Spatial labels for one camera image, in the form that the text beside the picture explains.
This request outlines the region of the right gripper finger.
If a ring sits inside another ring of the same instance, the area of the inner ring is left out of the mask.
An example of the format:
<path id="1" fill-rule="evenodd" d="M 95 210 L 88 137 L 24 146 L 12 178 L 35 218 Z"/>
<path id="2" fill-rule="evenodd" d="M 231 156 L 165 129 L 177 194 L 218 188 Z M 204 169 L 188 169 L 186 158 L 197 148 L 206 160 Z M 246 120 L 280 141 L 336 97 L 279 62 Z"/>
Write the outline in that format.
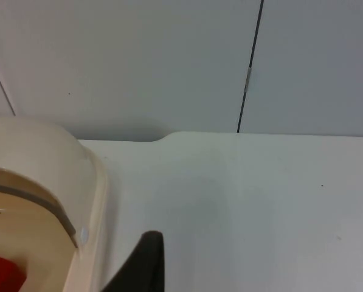
<path id="1" fill-rule="evenodd" d="M 125 263 L 102 290 L 164 292 L 163 234 L 143 233 Z"/>

